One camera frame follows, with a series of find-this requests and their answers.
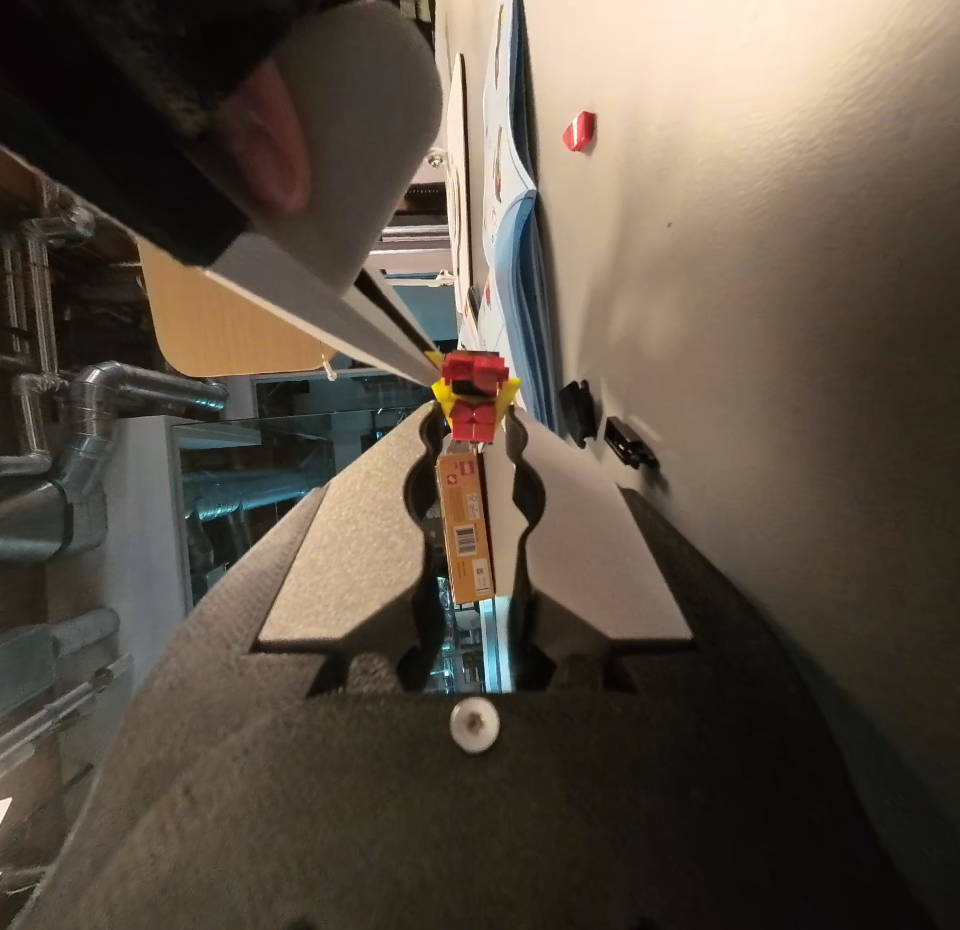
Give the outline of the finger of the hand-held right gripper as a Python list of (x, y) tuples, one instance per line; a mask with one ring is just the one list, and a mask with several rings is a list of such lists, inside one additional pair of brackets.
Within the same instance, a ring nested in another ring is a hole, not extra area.
[(430, 387), (437, 369), (427, 357), (372, 357), (353, 347), (359, 328), (353, 318), (355, 278), (334, 288), (272, 240), (253, 233), (239, 237), (205, 274), (241, 293), (349, 358)]
[(362, 267), (354, 280), (352, 317), (359, 325), (352, 346), (371, 357), (426, 357), (440, 351), (376, 267)]

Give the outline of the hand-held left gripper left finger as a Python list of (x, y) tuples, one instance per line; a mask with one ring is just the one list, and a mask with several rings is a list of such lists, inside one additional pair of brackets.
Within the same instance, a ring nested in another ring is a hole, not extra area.
[(423, 404), (322, 488), (259, 649), (343, 663), (377, 653), (401, 672), (431, 670), (445, 614), (424, 521), (444, 431), (440, 406)]

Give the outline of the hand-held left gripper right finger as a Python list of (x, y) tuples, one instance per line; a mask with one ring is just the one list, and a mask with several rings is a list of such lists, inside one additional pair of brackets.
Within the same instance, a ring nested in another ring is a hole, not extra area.
[(525, 522), (510, 601), (514, 659), (559, 666), (688, 648), (692, 630), (621, 488), (522, 408), (505, 418)]

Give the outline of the red yellow lego body assembly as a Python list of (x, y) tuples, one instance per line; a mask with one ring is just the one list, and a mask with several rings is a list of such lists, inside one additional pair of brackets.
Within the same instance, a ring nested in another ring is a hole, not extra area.
[(474, 448), (493, 444), (521, 389), (506, 360), (495, 351), (464, 349), (426, 356), (438, 372), (431, 390), (453, 441)]

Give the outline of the lego instruction booklet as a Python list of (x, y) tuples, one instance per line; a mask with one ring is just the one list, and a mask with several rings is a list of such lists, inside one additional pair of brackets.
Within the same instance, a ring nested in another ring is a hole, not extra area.
[(521, 386), (527, 412), (558, 433), (560, 411), (538, 187), (527, 125), (522, 0), (496, 0), (483, 108), (482, 239), (491, 302), (483, 348), (498, 351)]

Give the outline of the colourful cardboard lego box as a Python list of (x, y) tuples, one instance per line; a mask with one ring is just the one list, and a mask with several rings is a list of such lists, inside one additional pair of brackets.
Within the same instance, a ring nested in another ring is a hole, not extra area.
[(450, 441), (436, 462), (436, 480), (452, 600), (462, 606), (496, 596), (482, 455)]

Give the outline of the black clip lego piece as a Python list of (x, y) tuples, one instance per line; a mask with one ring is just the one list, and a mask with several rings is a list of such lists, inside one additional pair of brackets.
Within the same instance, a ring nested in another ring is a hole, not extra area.
[(619, 417), (606, 418), (603, 438), (606, 446), (625, 467), (660, 471), (661, 462), (650, 445)]

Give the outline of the black wedge lego piece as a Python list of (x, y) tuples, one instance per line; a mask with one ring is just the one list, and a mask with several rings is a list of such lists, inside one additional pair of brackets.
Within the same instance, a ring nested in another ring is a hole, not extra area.
[(558, 407), (563, 426), (573, 443), (586, 449), (598, 436), (599, 417), (594, 395), (587, 380), (572, 381), (558, 391)]

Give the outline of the person's right hand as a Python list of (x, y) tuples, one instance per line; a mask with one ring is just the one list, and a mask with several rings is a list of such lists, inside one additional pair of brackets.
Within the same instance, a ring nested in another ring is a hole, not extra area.
[(275, 60), (254, 67), (221, 104), (218, 128), (224, 151), (259, 204), (288, 218), (306, 210), (313, 170), (294, 99)]

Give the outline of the silver ventilation ducts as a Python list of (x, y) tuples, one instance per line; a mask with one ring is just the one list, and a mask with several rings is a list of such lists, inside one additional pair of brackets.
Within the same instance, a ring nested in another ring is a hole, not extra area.
[(89, 239), (96, 216), (77, 197), (61, 196), (46, 177), (37, 183), (38, 208), (2, 233), (2, 297), (14, 340), (2, 353), (16, 412), (19, 451), (1, 460), (1, 558), (41, 564), (90, 552), (109, 528), (103, 474), (124, 404), (221, 411), (227, 388), (116, 360), (61, 372), (49, 248)]

